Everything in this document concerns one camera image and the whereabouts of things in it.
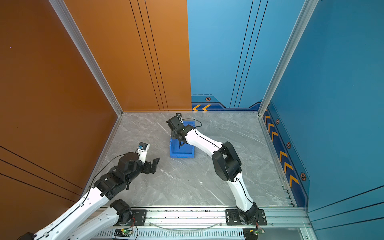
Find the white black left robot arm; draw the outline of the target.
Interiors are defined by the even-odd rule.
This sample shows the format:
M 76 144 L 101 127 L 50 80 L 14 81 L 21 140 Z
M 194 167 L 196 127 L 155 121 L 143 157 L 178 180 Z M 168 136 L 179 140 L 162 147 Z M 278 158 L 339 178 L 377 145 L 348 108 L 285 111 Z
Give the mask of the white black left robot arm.
M 118 155 L 118 163 L 104 175 L 97 174 L 80 200 L 37 233 L 27 232 L 21 240 L 90 240 L 114 225 L 122 226 L 116 237 L 126 237 L 145 223 L 146 211 L 133 210 L 115 196 L 130 188 L 141 174 L 155 174 L 160 158 L 146 160 L 150 146 L 140 142 L 134 152 Z

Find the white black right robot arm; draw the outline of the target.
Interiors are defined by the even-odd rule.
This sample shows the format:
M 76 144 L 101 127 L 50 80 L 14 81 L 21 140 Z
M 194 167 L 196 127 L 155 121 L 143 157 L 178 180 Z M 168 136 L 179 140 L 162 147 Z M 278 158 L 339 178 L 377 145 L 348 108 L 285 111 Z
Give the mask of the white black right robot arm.
M 171 138 L 180 144 L 194 146 L 212 158 L 215 173 L 227 182 L 236 200 L 236 208 L 241 222 L 250 225 L 258 218 L 259 207 L 249 194 L 242 174 L 242 162 L 230 142 L 221 143 L 200 133 L 191 125 L 184 125 L 177 115 L 166 121 L 171 130 Z

